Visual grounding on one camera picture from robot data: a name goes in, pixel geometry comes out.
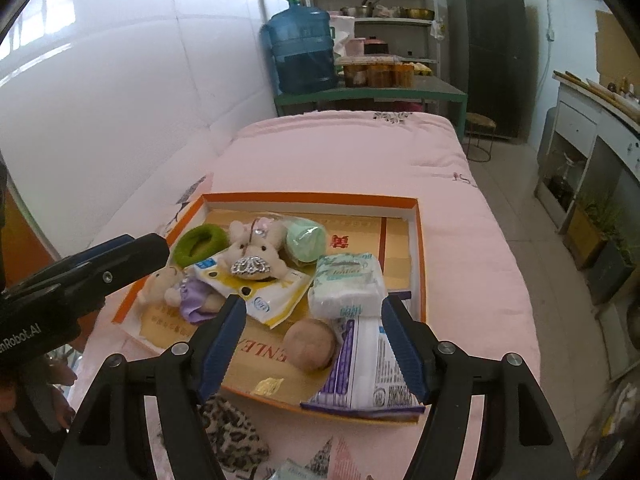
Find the person's left hand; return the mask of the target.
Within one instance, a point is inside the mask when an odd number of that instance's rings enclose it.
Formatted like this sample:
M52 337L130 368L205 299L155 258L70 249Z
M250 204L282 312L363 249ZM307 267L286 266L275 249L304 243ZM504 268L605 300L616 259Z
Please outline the person's left hand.
M76 374L47 356L1 374L1 437L24 463L39 454L58 454L75 416L60 386Z

